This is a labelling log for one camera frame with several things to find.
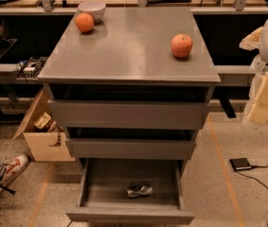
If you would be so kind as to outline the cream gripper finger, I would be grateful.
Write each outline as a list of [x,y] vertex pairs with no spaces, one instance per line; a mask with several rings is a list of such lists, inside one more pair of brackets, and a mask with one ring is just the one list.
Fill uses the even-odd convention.
[[253,78],[249,101],[245,107],[245,120],[252,124],[268,121],[268,72]]
[[262,26],[255,29],[253,32],[243,38],[239,44],[239,48],[249,51],[259,49],[259,40],[261,32]]

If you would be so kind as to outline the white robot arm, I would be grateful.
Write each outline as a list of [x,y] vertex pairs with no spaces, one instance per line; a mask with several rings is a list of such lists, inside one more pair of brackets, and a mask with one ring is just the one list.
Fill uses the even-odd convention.
[[242,39],[240,48],[259,51],[250,64],[257,74],[252,80],[243,120],[245,125],[255,129],[268,121],[268,20]]

